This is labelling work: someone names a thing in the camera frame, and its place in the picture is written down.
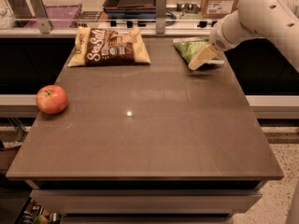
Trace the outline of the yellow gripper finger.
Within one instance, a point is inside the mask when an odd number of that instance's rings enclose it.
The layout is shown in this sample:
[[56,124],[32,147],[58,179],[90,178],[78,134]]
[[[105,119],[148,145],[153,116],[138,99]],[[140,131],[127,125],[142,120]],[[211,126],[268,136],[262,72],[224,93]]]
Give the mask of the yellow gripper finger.
[[210,44],[201,47],[191,58],[188,67],[191,70],[196,70],[201,67],[204,63],[212,60],[217,56],[217,50]]

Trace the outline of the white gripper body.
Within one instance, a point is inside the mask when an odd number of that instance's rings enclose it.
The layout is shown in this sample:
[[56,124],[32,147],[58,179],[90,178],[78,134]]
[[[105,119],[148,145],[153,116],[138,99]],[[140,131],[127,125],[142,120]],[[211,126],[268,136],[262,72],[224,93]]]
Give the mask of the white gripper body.
[[241,23],[237,14],[217,21],[209,35],[209,43],[219,51],[235,48],[240,43]]

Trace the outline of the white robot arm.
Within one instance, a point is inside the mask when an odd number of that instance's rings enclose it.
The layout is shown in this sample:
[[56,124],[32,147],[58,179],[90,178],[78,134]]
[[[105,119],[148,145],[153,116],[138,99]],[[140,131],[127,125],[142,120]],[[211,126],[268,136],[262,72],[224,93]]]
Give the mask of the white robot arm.
[[215,23],[208,44],[195,52],[188,67],[196,70],[240,43],[267,39],[299,72],[298,0],[239,0],[237,10]]

